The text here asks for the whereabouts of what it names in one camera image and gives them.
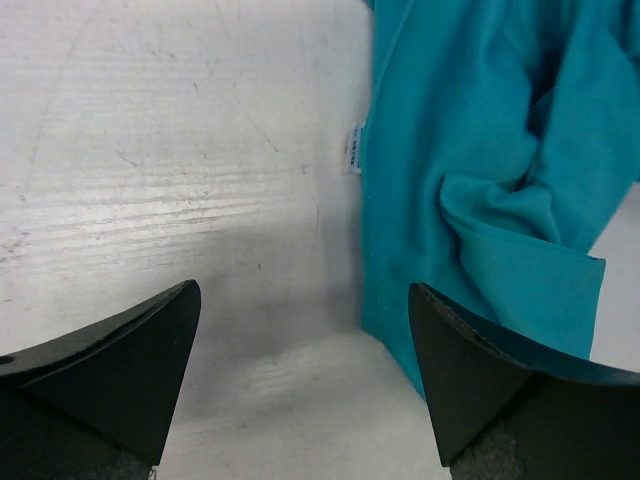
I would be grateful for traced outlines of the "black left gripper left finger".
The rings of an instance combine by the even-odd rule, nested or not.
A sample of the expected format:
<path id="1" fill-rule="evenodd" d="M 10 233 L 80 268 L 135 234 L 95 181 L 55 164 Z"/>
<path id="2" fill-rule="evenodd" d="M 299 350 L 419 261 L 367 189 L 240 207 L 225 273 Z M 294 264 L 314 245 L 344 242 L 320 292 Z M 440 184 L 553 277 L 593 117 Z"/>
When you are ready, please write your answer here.
<path id="1" fill-rule="evenodd" d="M 152 479 L 201 311 L 194 280 L 1 357 L 4 479 Z"/>

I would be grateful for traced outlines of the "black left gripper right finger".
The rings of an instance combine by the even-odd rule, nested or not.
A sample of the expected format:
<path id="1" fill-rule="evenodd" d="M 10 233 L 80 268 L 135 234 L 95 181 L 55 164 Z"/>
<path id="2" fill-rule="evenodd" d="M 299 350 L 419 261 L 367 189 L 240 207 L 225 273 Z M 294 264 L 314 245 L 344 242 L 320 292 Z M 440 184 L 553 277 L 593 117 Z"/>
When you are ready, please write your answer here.
<path id="1" fill-rule="evenodd" d="M 441 464 L 455 479 L 635 479 L 639 377 L 549 348 L 424 284 L 409 320 Z"/>

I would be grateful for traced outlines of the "teal t-shirt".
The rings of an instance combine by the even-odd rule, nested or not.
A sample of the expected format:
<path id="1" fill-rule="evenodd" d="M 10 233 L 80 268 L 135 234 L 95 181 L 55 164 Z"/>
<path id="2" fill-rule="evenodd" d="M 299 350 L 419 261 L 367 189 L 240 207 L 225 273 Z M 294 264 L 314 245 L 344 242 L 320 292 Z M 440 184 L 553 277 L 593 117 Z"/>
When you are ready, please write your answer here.
<path id="1" fill-rule="evenodd" d="M 374 1 L 361 325 L 422 384 L 424 283 L 590 356 L 598 237 L 639 179 L 635 1 Z"/>

